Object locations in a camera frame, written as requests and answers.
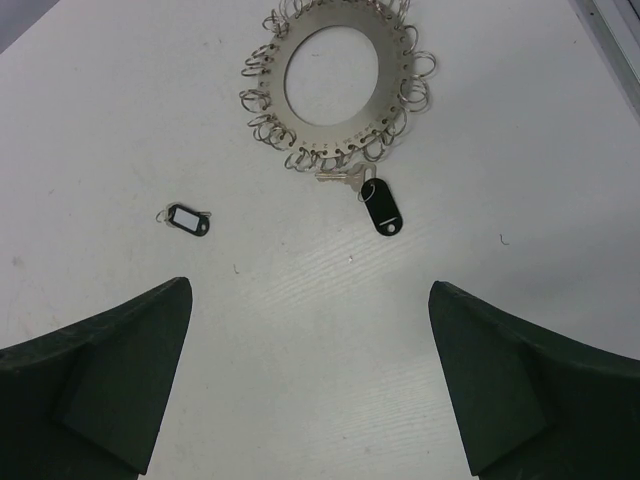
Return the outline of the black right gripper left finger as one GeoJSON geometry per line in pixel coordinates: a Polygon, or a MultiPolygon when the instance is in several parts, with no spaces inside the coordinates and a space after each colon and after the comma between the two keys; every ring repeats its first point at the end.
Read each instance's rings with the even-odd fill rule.
{"type": "Polygon", "coordinates": [[[147,473],[193,304],[185,277],[1,351],[4,479],[147,473]]]}

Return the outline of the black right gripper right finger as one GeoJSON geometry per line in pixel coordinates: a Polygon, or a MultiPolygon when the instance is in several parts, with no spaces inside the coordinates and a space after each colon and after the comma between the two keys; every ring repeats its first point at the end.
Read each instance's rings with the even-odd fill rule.
{"type": "Polygon", "coordinates": [[[504,312],[448,282],[429,318],[477,479],[636,479],[639,363],[504,312]]]}

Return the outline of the black tag with white label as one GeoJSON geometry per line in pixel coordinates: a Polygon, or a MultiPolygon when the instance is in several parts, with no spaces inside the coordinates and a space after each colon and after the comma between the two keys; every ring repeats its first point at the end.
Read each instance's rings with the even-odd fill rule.
{"type": "Polygon", "coordinates": [[[203,237],[210,230],[211,213],[196,211],[183,203],[171,203],[155,216],[157,223],[163,223],[170,228],[182,230],[196,237],[203,237]]]}

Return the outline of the silver key with black tag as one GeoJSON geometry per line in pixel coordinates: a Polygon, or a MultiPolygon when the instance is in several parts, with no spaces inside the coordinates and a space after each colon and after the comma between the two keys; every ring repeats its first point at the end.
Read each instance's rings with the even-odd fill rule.
{"type": "Polygon", "coordinates": [[[346,171],[317,172],[319,182],[339,182],[348,185],[365,206],[375,230],[382,236],[397,235],[404,224],[388,184],[377,177],[374,163],[358,162],[346,171]]]}

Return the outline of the metal key ring disc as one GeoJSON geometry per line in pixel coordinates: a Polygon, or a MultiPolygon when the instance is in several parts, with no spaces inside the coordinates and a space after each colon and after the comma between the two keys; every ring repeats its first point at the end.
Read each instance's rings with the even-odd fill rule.
{"type": "Polygon", "coordinates": [[[432,103],[436,56],[408,1],[282,1],[241,70],[253,139],[317,175],[382,160],[432,103]]]}

